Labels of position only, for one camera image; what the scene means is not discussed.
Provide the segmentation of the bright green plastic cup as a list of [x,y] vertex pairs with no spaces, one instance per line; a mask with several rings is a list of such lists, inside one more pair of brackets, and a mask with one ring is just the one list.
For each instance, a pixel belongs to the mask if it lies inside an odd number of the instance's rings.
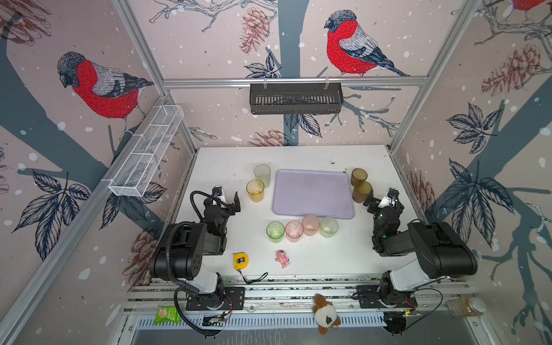
[[266,234],[272,243],[279,243],[285,238],[285,227],[279,221],[272,221],[267,225]]

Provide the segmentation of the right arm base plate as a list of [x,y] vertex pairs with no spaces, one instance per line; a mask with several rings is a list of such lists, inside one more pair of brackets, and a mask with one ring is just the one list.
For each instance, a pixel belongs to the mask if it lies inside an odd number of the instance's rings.
[[358,300],[360,308],[417,308],[418,303],[413,292],[400,292],[393,288],[389,292],[381,291],[378,285],[358,285],[352,294]]

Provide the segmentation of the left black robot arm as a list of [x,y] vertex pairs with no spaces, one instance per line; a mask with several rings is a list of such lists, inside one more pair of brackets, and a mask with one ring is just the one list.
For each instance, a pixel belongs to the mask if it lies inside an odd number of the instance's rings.
[[226,287],[221,274],[202,263],[205,256],[224,254],[228,220],[241,211],[239,196],[234,194],[233,201],[227,203],[222,187],[217,186],[210,195],[191,192],[190,202],[199,221],[167,226],[150,260],[149,273],[186,293],[187,311],[240,311],[244,288]]

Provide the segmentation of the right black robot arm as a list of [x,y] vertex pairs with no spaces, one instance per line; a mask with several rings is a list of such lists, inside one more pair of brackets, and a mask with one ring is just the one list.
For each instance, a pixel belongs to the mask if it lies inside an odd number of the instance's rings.
[[415,254],[415,260],[382,274],[377,294],[384,306],[394,307],[437,280],[477,272],[477,259],[448,223],[411,221],[407,230],[399,231],[403,205],[398,199],[367,198],[363,205],[373,215],[372,244],[376,253],[381,257]]

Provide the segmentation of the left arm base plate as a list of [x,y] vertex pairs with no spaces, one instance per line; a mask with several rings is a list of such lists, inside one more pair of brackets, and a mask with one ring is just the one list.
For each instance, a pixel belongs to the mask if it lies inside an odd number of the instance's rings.
[[244,307],[245,289],[243,287],[225,287],[210,294],[189,296],[187,311],[240,311]]

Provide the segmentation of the clear pale plastic cup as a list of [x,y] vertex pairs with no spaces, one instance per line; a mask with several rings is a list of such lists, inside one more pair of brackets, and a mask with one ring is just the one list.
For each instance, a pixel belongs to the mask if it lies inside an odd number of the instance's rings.
[[254,168],[255,179],[262,181],[265,189],[269,188],[271,181],[271,169],[269,165],[259,164]]

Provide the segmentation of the pale green plastic cup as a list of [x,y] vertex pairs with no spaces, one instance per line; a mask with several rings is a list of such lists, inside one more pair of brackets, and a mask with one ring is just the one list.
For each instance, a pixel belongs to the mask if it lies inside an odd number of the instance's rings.
[[339,223],[332,217],[325,217],[320,222],[320,233],[322,237],[333,237],[339,231]]

